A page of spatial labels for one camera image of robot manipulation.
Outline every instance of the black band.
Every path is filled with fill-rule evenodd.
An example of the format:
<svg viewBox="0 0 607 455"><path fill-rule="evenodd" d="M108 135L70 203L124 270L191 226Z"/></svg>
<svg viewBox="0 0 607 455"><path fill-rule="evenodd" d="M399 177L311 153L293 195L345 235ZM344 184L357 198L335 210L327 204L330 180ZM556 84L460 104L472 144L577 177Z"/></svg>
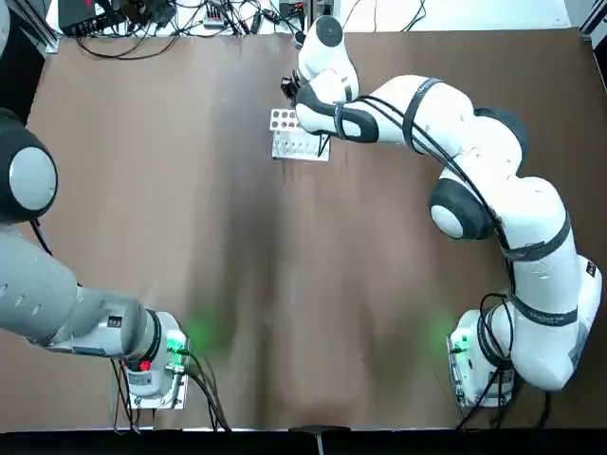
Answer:
<svg viewBox="0 0 607 455"><path fill-rule="evenodd" d="M333 123L335 123L335 132L340 139L346 139L345 132L343 131L343 102L335 103L335 114L333 116Z"/></svg>
<svg viewBox="0 0 607 455"><path fill-rule="evenodd" d="M160 347L160 339L162 338L162 331L160 330L160 319L156 315L154 310L146 310L148 314L152 317L152 321L154 322L154 338L152 338L152 344L148 348L147 352L143 355L143 357L139 360L149 360L152 361L158 354L158 348Z"/></svg>
<svg viewBox="0 0 607 455"><path fill-rule="evenodd" d="M531 308L512 293L508 294L508 298L523 316L536 324L545 325L547 327L563 327L578 321L577 306L575 310L572 310L569 313L546 313L544 311Z"/></svg>
<svg viewBox="0 0 607 455"><path fill-rule="evenodd" d="M514 249L503 249L504 255L510 261L539 261L549 254L554 253L567 239L571 231L571 219L569 212L565 213L565 221L562 223L561 230L549 242L538 242L537 244L521 246Z"/></svg>
<svg viewBox="0 0 607 455"><path fill-rule="evenodd" d="M433 85L439 82L442 81L439 81L438 79L426 79L422 82L421 85L419 85L419 87L417 87L414 97L411 99L411 102L409 103L409 106L405 111L405 116L402 120L402 135L405 138L405 143L410 149L415 150L416 152L417 150L414 147L413 138L411 136L411 131L414 127L415 114L417 113L417 108L419 107L419 104L421 104L421 101L428 93L428 90L430 90Z"/></svg>

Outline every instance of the cable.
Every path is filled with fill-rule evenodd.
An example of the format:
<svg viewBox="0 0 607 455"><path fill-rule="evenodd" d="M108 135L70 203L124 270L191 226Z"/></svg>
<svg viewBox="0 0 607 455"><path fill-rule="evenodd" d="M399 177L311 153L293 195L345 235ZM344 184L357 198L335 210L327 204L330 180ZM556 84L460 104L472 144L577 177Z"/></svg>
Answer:
<svg viewBox="0 0 607 455"><path fill-rule="evenodd" d="M140 47L143 44L144 40L149 36L149 33L148 33L149 28L150 28L149 25L145 29L144 35L139 39L139 41L133 47L126 50L125 52L121 52L120 54L111 55L111 54L102 54L100 52L93 51L84 45L83 40L80 37L76 38L76 43L83 51L85 51L86 53L88 53L94 57L97 57L99 59L120 60L120 61L137 61L137 60L150 59L150 58L156 57L158 55L161 55L164 52L166 52L167 50L169 50L175 44L175 42L179 39L180 33L182 33L184 30L189 31L190 29L192 29L192 27L193 27L192 22L193 22L194 17L206 4L207 4L207 0L204 0L203 2L201 2L196 7L196 11L193 13L192 17L188 20L186 25L182 28L177 29L173 33L171 33L171 35L174 36L173 39L166 46L164 46L162 49L160 49L158 52L154 52L154 53L146 54L146 55L135 56L135 57L127 57L128 54L134 52L138 47Z"/></svg>
<svg viewBox="0 0 607 455"><path fill-rule="evenodd" d="M126 418L129 421L129 428L131 429L131 431L134 430L135 425L133 423L133 408L131 406L131 393L129 390L129 381L128 378L126 376L126 373L124 371L124 367L122 366L122 364L120 363L120 373L118 371L118 369L116 368L116 364L114 363L113 359L110 359L110 362L112 364L112 370L114 371L114 377L116 378L116 382L118 384L118 392L116 394L116 409L114 411L114 431L118 432L118 429L116 427L117 425L117 421L118 421L118 398L120 398L121 402L122 402L122 408L124 409L124 413L126 414ZM124 392L122 390L122 381L121 381L121 376L124 376L124 384L126 387L126 396L128 397L128 404L127 404L127 399L124 397Z"/></svg>
<svg viewBox="0 0 607 455"><path fill-rule="evenodd" d="M376 0L376 7L373 8L373 32L375 33L377 31L377 0Z"/></svg>
<svg viewBox="0 0 607 455"><path fill-rule="evenodd" d="M180 352L180 354L189 356L196 364L196 367L201 377L192 374L192 372L186 372L186 374L196 382L198 387L200 387L200 389L204 392L205 397L207 398L209 416L211 418L213 430L217 431L216 423L218 423L225 431L231 431L230 426L228 425L228 420L226 419L226 415L221 405L221 401L219 400L217 378L215 377L215 373L212 369L211 363L207 358L205 358L205 363L207 364L207 367L209 368L209 371L211 373L211 379L209 379L205 374L202 365L194 354L192 354L188 350L184 350L183 352ZM209 387L207 386L207 383L210 383L211 385L211 392L209 392Z"/></svg>
<svg viewBox="0 0 607 455"><path fill-rule="evenodd" d="M228 425L228 422L226 422L225 418L222 417L220 415L219 411L217 410L217 406L215 405L214 401L212 400L212 397L211 397L211 394L209 393L209 388L207 387L207 385L202 380L200 380L200 378L198 376L196 376L195 374L192 374L190 372L186 372L186 374L196 383L196 385L200 388L200 390L203 391L203 393L207 397L207 403L209 403L209 406L211 407L212 412L215 414L215 417L217 417L217 419L219 421L219 425L221 425L221 427L225 431L231 431L231 428Z"/></svg>
<svg viewBox="0 0 607 455"><path fill-rule="evenodd" d="M38 218L35 218L29 222L29 225L31 226L31 229L34 231L34 235L38 239L38 243L40 244L42 249L46 252L46 254L48 254L48 256L52 256L53 253L50 250L50 248L48 247L48 244L46 243L46 240L45 240L45 236L42 233L42 230L40 227L40 220L38 220Z"/></svg>
<svg viewBox="0 0 607 455"><path fill-rule="evenodd" d="M326 135L326 139L324 140L323 145L321 146L321 142L322 142L322 135L319 136L319 150L316 153L316 157L321 157L322 152L324 152L324 147L326 147L327 142L329 141L330 136Z"/></svg>
<svg viewBox="0 0 607 455"><path fill-rule="evenodd" d="M194 355L192 355L190 353L188 353L188 355L195 362L196 367L198 368L198 371L199 371L200 375L202 376L202 382L206 386L207 383L209 382L209 380L208 380L209 378L205 375L205 372L202 369L202 366L200 365L200 362L198 361L198 359ZM212 371L211 364L209 363L209 361L207 359L205 359L205 361L207 362L207 365L209 366L210 371L212 373L212 392L213 392L213 397L214 397L214 400L215 400L215 404L217 406L217 410L221 413L223 419L225 420L224 411L223 411L223 408L221 407L221 402L219 401L219 395L217 393L217 381L216 381L216 378L215 378L215 374ZM213 418L213 409L212 409L212 406L211 406L211 400L207 399L207 405L209 407L209 417L211 419L211 424L212 424L213 430L217 431L217 420L218 420L218 418L217 417Z"/></svg>
<svg viewBox="0 0 607 455"><path fill-rule="evenodd" d="M345 18L345 22L343 23L343 26L341 26L341 28L343 28L345 30L345 25L348 23L348 21L350 20L350 16L352 15L352 13L354 12L354 9L359 5L361 0L357 0L357 3L354 4L354 6L352 7L352 9L350 9L350 13L348 14L348 17Z"/></svg>
<svg viewBox="0 0 607 455"><path fill-rule="evenodd" d="M419 16L419 13L422 11L423 11L424 15ZM424 17L426 17L426 0L419 0L419 9L417 10L417 13L415 14L414 18L411 20L411 22L409 24L407 24L405 27L403 27L402 30L400 30L400 31L411 31L411 29L414 27L414 25L417 24L419 21L421 21Z"/></svg>
<svg viewBox="0 0 607 455"><path fill-rule="evenodd" d="M543 396L543 411L542 411L542 415L540 416L540 420L538 421L538 423L535 425L535 429L543 429L546 425L546 422L548 421L548 418L550 417L550 409L552 408L551 405L551 395L550 392L547 391L544 393Z"/></svg>

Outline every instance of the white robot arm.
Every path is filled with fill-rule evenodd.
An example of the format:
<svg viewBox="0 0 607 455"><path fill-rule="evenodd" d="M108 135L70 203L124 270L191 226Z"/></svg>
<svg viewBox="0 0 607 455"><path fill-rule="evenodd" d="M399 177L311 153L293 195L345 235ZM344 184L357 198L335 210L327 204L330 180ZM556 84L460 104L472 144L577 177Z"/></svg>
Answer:
<svg viewBox="0 0 607 455"><path fill-rule="evenodd" d="M517 176L526 152L523 125L498 109L475 108L459 90L420 76L393 78L359 97L340 24L328 16L310 29L294 74L305 80L291 100L308 133L402 144L434 156L445 165L429 203L436 225L453 239L498 234L515 289L484 318L479 310L468 311L448 337L458 403L498 406L495 372L504 365L542 390L560 390L577 367L602 277L578 255L554 187ZM505 371L502 403L512 384L512 371Z"/></svg>
<svg viewBox="0 0 607 455"><path fill-rule="evenodd" d="M0 110L0 328L50 351L124 359L133 395L170 403L186 365L176 351L188 348L177 321L132 298L79 286L20 235L16 224L46 213L57 185L45 146Z"/></svg>

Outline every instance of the electronic equipment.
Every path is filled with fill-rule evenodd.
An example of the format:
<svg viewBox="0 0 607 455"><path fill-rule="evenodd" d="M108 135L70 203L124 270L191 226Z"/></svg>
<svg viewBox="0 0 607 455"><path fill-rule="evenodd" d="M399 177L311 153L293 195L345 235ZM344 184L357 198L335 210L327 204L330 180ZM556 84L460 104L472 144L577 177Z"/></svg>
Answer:
<svg viewBox="0 0 607 455"><path fill-rule="evenodd" d="M58 0L59 28L66 36L84 36L126 20L120 0Z"/></svg>

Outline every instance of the white table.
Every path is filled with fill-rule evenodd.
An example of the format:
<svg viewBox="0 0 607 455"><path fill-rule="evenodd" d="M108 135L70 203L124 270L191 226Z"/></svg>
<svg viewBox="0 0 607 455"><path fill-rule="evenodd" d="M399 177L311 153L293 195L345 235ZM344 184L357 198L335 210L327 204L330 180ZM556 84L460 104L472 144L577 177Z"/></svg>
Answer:
<svg viewBox="0 0 607 455"><path fill-rule="evenodd" d="M343 24L358 0L336 0L336 16ZM278 8L278 0L260 0L263 8ZM52 28L61 32L57 18L58 0L52 0L46 21ZM182 5L196 6L200 0L180 0ZM348 20L346 31L374 31L374 10L377 5L377 31L399 31L415 16L419 9L419 0L360 0ZM566 28L571 27L567 9L563 0L426 0L426 18L417 23L414 30L490 30L490 29L530 29L530 28ZM178 26L184 27L192 18L195 9L179 8ZM202 20L205 9L193 19L192 23ZM242 15L252 21L255 7L244 5ZM299 21L292 21L299 27ZM277 31L289 33L282 24ZM173 32L171 26L158 31L158 36ZM274 32L274 26L264 20L259 33ZM213 35L216 30L195 27L191 34Z"/></svg>

